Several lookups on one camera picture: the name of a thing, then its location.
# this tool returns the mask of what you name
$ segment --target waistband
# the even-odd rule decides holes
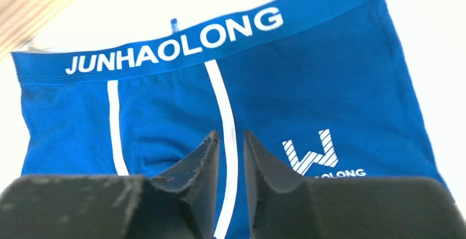
[[[12,52],[21,84],[127,79],[219,59],[305,31],[369,0],[274,0],[168,37],[98,51]]]

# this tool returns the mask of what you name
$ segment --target striped w logo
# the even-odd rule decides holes
[[[291,163],[291,167],[294,171],[298,172],[301,175],[304,175],[310,168],[313,163],[317,163],[323,166],[329,166],[333,168],[338,163],[338,158],[334,150],[334,144],[332,143],[332,137],[330,135],[330,130],[325,129],[319,131],[320,140],[322,141],[322,147],[324,147],[325,154],[319,154],[312,151],[307,152],[303,159],[299,159],[296,154],[295,147],[293,146],[293,141],[288,140],[284,141],[283,147],[288,156],[288,160]]]

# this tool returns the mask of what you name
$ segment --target elastic waistband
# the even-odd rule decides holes
[[[21,84],[107,81],[164,73],[310,29],[369,0],[275,0],[151,41],[68,53],[12,52]]]

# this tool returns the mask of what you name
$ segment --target letter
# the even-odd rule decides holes
[[[262,24],[261,19],[265,14],[272,14],[272,16],[270,16],[268,18],[269,22],[272,23],[271,25],[266,26],[266,25]],[[270,30],[276,29],[276,28],[280,27],[281,25],[283,25],[283,18],[281,17],[281,14],[280,14],[280,11],[278,10],[278,8],[269,7],[269,8],[265,8],[265,9],[259,11],[255,15],[254,24],[256,25],[256,27],[259,30],[270,31]]]
[[[174,47],[174,51],[171,56],[165,55],[165,47],[167,47],[168,45],[173,45]],[[159,54],[160,59],[169,62],[171,60],[176,59],[176,57],[178,57],[178,55],[180,54],[180,44],[176,40],[166,40],[162,42],[162,44],[160,44],[157,53]]]
[[[338,177],[346,177],[346,175],[345,175],[345,173],[344,173],[343,171],[338,171],[338,172],[336,173],[336,175],[337,175]]]
[[[142,62],[145,62],[146,60],[150,60],[152,63],[159,63],[157,57],[154,55],[154,52],[148,45],[141,47],[141,50],[137,55],[136,67],[141,66]]]
[[[237,22],[234,22],[233,19],[227,19],[225,21],[226,23],[226,30],[228,31],[228,36],[230,37],[230,41],[236,41],[236,36],[235,36],[235,29],[245,35],[246,37],[252,36],[252,28],[251,28],[251,22],[249,22],[249,18],[247,15],[243,16],[243,25],[238,24]]]
[[[110,59],[105,54],[99,54],[97,58],[97,71],[102,71],[102,66],[105,64],[108,70],[115,70],[115,52],[110,53]]]
[[[345,174],[348,177],[356,177],[356,173],[354,173],[354,169],[352,170],[345,170]]]
[[[181,47],[183,48],[183,54],[185,56],[195,54],[195,53],[199,53],[199,52],[202,51],[201,47],[191,48],[190,49],[189,45],[188,45],[188,38],[186,37],[186,35],[181,35]]]
[[[89,62],[89,67],[84,68],[84,64],[86,63],[86,56],[81,56],[79,58],[79,66],[77,67],[77,69],[82,73],[88,73],[89,71],[93,71],[96,67],[96,60],[97,55],[92,55],[91,60]]]
[[[66,68],[65,71],[66,71],[66,74],[71,75],[76,71],[76,69],[77,69],[77,56],[74,56],[73,63],[71,64],[71,69]]]
[[[364,169],[357,169],[356,170],[356,175],[360,176],[360,177],[364,177],[366,176],[366,172],[364,172]]]
[[[207,33],[210,30],[217,30],[218,33],[220,34],[219,40],[217,40],[214,43],[210,43],[207,40]],[[211,25],[208,25],[208,26],[204,27],[201,30],[201,43],[206,48],[217,48],[217,47],[221,46],[225,42],[225,40],[226,40],[226,31],[219,24],[211,24]]]
[[[130,68],[134,67],[134,50],[128,48],[128,55],[122,56],[121,51],[116,52],[116,68],[121,70],[123,68],[123,61],[128,61],[128,66]]]

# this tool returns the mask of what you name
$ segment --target underwear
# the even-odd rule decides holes
[[[13,59],[22,174],[153,177],[219,131],[217,239],[250,237],[245,130],[303,176],[445,185],[385,0],[274,0],[165,38]]]

